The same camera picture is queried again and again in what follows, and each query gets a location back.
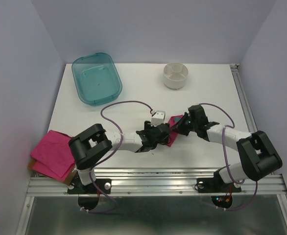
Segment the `pink paper napkin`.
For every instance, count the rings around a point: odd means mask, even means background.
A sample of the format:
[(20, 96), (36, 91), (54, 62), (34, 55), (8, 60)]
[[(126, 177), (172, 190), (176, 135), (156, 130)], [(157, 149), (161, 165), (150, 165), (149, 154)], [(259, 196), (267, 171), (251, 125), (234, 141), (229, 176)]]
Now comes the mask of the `pink paper napkin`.
[[(174, 122), (174, 118), (175, 117), (183, 117), (183, 115), (177, 115), (177, 116), (172, 116), (170, 119), (169, 119), (169, 121), (168, 121), (168, 124), (169, 124), (169, 126), (170, 127), (172, 127), (172, 126), (174, 126), (176, 123)], [(178, 134), (176, 133), (176, 132), (174, 132), (174, 131), (172, 131), (171, 130), (171, 134), (170, 134), (170, 136), (169, 136), (169, 138), (168, 138), (168, 143), (166, 144), (166, 146), (168, 146), (168, 147), (171, 147), (172, 146), (172, 144), (174, 143), (174, 141), (175, 141), (175, 139), (176, 139), (176, 137), (178, 136)]]

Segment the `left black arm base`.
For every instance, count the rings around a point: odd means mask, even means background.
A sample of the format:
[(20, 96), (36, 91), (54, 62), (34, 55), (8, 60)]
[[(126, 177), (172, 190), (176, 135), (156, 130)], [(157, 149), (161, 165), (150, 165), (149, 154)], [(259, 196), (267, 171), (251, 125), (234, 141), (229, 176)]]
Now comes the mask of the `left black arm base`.
[[(100, 188), (104, 193), (111, 193), (111, 179), (96, 179), (95, 184)], [(83, 185), (78, 177), (75, 177), (71, 184), (68, 187), (67, 194), (97, 194), (98, 189), (91, 183), (88, 185)]]

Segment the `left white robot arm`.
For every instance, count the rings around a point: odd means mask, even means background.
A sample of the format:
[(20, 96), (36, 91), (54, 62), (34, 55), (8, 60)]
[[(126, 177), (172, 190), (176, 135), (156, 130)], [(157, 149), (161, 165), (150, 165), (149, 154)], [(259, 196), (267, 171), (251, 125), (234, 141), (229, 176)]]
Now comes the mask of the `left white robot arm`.
[(168, 123), (152, 126), (146, 121), (143, 130), (124, 134), (107, 132), (97, 123), (71, 138), (69, 148), (79, 175), (80, 189), (85, 193), (95, 189), (96, 176), (93, 168), (107, 152), (148, 152), (159, 144), (167, 144), (170, 134)]

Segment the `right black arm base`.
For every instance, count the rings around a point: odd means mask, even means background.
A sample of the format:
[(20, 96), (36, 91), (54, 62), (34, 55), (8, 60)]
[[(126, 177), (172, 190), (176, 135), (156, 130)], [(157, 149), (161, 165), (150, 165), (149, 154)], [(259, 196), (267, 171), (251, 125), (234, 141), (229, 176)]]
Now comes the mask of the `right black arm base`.
[(225, 183), (219, 172), (224, 168), (215, 171), (212, 178), (197, 178), (194, 189), (199, 193), (230, 193), (241, 192), (241, 187), (237, 188), (234, 183)]

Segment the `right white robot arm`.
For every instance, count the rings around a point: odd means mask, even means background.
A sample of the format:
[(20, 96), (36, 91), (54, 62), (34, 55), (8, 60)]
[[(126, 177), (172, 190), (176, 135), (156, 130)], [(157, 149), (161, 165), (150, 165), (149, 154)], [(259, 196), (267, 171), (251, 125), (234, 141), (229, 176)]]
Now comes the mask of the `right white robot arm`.
[(257, 182), (283, 166), (265, 132), (242, 132), (235, 130), (234, 124), (209, 121), (201, 104), (189, 107), (171, 129), (184, 136), (195, 132), (199, 138), (222, 145), (225, 167), (217, 170), (212, 178), (198, 180), (198, 190), (223, 191), (231, 183), (241, 185), (247, 179)]

